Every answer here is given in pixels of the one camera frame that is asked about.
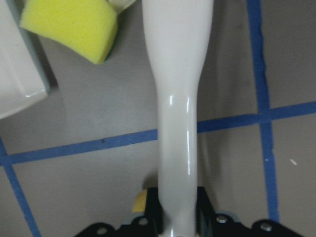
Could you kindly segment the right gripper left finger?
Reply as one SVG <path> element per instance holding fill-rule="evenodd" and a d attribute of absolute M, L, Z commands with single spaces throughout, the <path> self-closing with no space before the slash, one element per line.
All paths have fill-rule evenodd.
<path fill-rule="evenodd" d="M 143 225 L 147 237 L 158 237 L 163 232 L 163 210 L 158 198 L 158 188 L 147 189 Z"/>

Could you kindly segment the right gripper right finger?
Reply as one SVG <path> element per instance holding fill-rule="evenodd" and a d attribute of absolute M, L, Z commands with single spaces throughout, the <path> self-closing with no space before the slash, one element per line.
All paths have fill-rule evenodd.
<path fill-rule="evenodd" d="M 197 188 L 196 231 L 199 237 L 214 237 L 216 214 L 204 187 Z"/>

